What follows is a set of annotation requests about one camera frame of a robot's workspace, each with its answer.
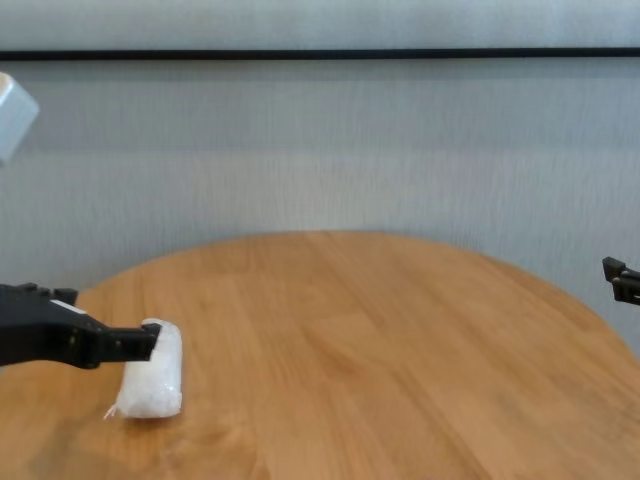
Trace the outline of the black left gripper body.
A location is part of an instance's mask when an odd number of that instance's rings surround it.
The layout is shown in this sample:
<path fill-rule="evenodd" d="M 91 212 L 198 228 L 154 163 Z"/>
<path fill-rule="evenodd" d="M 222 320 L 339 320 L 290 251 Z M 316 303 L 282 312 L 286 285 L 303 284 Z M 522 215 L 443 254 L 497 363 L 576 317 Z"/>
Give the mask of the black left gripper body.
<path fill-rule="evenodd" d="M 105 327 L 34 283 L 1 286 L 1 365 L 53 361 L 81 369 L 100 363 Z"/>

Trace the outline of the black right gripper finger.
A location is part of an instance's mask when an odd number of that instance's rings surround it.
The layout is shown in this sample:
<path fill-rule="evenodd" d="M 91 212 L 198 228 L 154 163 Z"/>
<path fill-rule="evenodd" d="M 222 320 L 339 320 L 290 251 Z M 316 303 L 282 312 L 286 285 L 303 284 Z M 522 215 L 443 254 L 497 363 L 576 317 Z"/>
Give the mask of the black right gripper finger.
<path fill-rule="evenodd" d="M 611 284 L 617 302 L 640 302 L 640 273 L 612 257 L 602 260 L 605 280 Z"/>

